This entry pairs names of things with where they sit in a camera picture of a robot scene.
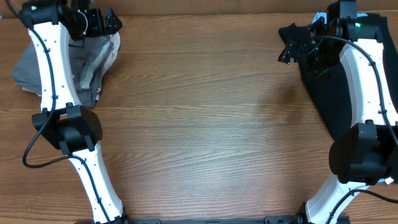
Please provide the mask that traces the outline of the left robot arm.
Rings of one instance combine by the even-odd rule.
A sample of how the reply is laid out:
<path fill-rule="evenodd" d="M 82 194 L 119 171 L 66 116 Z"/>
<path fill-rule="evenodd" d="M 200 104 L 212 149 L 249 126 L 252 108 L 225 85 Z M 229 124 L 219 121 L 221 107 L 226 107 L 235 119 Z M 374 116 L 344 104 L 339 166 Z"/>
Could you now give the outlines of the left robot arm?
<path fill-rule="evenodd" d="M 73 83 L 69 42 L 116 34 L 123 26 L 112 9 L 104 14 L 89 1 L 28 1 L 16 14 L 34 44 L 41 82 L 41 112 L 32 115 L 37 130 L 22 162 L 43 136 L 63 153 L 77 171 L 93 212 L 92 223 L 129 223 L 124 205 L 113 189 L 101 152 L 99 117 L 81 104 Z"/>

